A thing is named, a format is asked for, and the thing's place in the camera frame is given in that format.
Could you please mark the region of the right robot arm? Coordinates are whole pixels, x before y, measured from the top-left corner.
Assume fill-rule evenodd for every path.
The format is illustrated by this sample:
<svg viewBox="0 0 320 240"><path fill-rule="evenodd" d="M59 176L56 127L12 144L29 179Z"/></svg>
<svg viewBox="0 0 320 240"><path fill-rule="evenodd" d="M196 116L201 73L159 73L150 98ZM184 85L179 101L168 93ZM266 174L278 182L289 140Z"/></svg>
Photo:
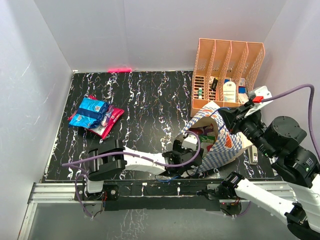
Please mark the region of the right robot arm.
<svg viewBox="0 0 320 240"><path fill-rule="evenodd" d="M289 116L276 117L269 126L260 110L248 115L250 106L221 109L230 134L242 133L265 157L271 168L291 187L296 201L281 199L232 172L221 182L223 194L247 199L282 220L300 240L320 238L320 163L300 144L307 136L298 122Z"/></svg>

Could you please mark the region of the blue snack bag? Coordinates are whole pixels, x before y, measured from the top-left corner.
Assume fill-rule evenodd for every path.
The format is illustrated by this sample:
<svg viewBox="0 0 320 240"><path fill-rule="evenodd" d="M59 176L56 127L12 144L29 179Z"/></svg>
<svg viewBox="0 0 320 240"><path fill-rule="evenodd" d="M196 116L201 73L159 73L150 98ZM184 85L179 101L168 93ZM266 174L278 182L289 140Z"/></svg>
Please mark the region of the blue snack bag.
<svg viewBox="0 0 320 240"><path fill-rule="evenodd" d="M84 98L75 115L69 121L69 127L82 127L86 129L97 128L108 111L109 104L105 101Z"/></svg>

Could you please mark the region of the blue checkered paper bag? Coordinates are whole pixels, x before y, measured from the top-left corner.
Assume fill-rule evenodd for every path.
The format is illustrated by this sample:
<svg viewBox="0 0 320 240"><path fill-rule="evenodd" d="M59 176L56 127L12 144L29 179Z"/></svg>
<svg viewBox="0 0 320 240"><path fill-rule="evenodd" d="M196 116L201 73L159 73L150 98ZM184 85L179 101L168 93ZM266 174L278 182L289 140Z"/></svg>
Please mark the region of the blue checkered paper bag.
<svg viewBox="0 0 320 240"><path fill-rule="evenodd" d="M162 174L163 176L168 177L172 174L174 177L181 176L185 178L198 173L218 169L233 162L253 145L241 132L237 134L229 133L223 118L218 112L219 109L220 107L215 102L211 101L207 103L180 131L182 134L186 131L193 132L198 135L199 138L201 133L200 127L213 125L215 143L207 155L202 157L202 164L196 169L187 170L185 172L164 172Z"/></svg>

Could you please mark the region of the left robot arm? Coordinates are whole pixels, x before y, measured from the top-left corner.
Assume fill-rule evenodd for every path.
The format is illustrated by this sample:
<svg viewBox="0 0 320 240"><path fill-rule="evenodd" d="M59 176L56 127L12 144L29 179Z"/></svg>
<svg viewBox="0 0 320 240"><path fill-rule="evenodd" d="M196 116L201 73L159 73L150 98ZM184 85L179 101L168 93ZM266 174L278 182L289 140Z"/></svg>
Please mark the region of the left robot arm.
<svg viewBox="0 0 320 240"><path fill-rule="evenodd" d="M164 153L140 152L123 146L119 140L108 141L105 147L88 152L87 156L95 159L85 163L88 170L85 194L93 200L99 199L104 181L124 170L172 178L187 176L202 164L203 153L196 140L175 140L172 150Z"/></svg>

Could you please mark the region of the pink snack bag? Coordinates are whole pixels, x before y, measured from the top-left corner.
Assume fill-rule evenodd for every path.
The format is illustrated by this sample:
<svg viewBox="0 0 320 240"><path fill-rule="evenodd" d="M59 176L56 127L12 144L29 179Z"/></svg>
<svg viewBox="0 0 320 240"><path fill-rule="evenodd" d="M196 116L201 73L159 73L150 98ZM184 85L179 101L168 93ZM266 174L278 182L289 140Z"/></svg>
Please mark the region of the pink snack bag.
<svg viewBox="0 0 320 240"><path fill-rule="evenodd" d="M124 112L89 95L83 98L78 109L68 118L68 126L84 128L105 139Z"/></svg>

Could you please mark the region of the magenta purple candy pack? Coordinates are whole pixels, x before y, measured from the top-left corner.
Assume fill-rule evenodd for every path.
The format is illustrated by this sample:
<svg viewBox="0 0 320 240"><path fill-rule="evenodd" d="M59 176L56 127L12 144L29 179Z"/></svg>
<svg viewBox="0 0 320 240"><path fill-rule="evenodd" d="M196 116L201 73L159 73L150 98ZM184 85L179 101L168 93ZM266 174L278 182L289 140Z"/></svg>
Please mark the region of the magenta purple candy pack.
<svg viewBox="0 0 320 240"><path fill-rule="evenodd" d="M109 105L108 109L107 109L107 111L106 111L106 113L105 113L105 115L104 115L104 117L102 119L102 121L100 122L100 125L102 127L106 127L108 125L109 120L110 120L110 118L112 116L113 110L114 110L114 106L112 104Z"/></svg>

